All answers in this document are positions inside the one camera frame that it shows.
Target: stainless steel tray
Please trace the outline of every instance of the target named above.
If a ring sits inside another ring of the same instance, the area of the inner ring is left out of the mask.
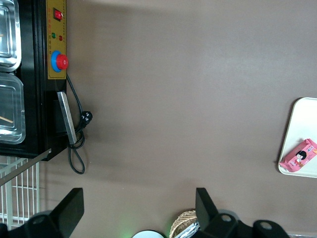
[[[19,8],[16,0],[0,0],[0,71],[11,72],[21,64]]]
[[[0,73],[0,143],[25,139],[23,84],[14,75]]]

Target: cartoon girl face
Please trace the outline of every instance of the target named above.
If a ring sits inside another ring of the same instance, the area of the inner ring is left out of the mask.
[[[303,156],[300,154],[297,154],[296,157],[297,157],[297,159],[300,159],[300,160],[303,158]]]

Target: wooden stick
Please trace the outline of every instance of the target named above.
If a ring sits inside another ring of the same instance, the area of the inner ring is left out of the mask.
[[[1,120],[4,120],[4,121],[7,121],[7,122],[9,122],[9,123],[13,123],[12,120],[9,120],[9,119],[7,119],[7,118],[0,117],[0,119],[1,119]]]

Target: pink snack package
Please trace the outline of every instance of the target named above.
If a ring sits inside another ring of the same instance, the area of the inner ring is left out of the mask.
[[[279,164],[289,172],[296,172],[317,155],[317,144],[306,139],[292,150]]]

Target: white wire rack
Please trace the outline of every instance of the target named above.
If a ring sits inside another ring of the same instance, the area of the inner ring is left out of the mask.
[[[0,156],[0,178],[26,164],[28,159]],[[9,230],[20,227],[40,211],[39,163],[1,186],[0,223]]]

